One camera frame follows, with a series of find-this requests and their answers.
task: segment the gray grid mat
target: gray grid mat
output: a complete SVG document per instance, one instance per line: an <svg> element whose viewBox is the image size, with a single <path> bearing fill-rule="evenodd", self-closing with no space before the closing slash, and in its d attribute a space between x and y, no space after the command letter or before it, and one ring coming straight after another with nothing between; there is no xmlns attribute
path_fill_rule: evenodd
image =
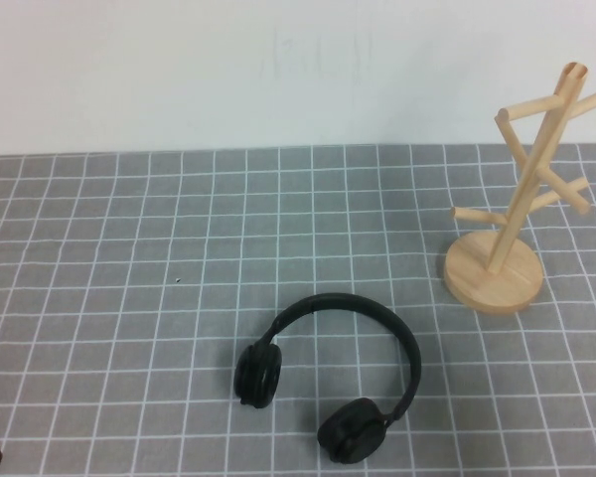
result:
<svg viewBox="0 0 596 477"><path fill-rule="evenodd" d="M596 145L554 169L596 204ZM502 146L0 158L2 474L596 475L596 207L530 217L546 280L524 313L477 315L439 279L469 230L449 207L502 211L516 182ZM230 390L277 310L333 290L394 307L424 359L406 419L346 468L319 423L407 380L374 323L305 318L273 405Z"/></svg>

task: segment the headphones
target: headphones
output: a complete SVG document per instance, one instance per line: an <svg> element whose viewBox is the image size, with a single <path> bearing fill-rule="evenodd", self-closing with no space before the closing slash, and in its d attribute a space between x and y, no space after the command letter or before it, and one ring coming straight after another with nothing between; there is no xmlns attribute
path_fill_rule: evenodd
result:
<svg viewBox="0 0 596 477"><path fill-rule="evenodd" d="M294 321L321 310L353 311L372 318L395 335L408 355L410 384L392 412L382 414L375 402L361 397L343 405L318 429L318 442L333 462L355 464L373 454L390 425L404 416L421 379L417 341L404 322L385 306L348 293L323 293L294 303L274 319L262 338L242 352L234 374L234 392L241 404L267 407L276 393L282 364L280 348L271 340Z"/></svg>

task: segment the wooden mug tree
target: wooden mug tree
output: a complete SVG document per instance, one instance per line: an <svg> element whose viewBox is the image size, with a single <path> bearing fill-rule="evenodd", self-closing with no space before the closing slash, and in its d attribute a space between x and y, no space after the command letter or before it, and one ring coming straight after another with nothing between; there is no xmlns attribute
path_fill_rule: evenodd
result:
<svg viewBox="0 0 596 477"><path fill-rule="evenodd" d="M486 313L513 313L529 305L543 282L536 254L518 239L527 214L559 200L580 214L590 204L578 193L587 179L563 181L549 168L567 121L596 107L596 93L578 100L587 68L567 65L551 96L503 108L495 118L508 148L521 168L521 179L504 214L455 207L451 213L463 219L500 226L458 238L448 249L444 278L451 293L471 308ZM545 112L529 153L525 153L510 121ZM541 183L552 190L538 196Z"/></svg>

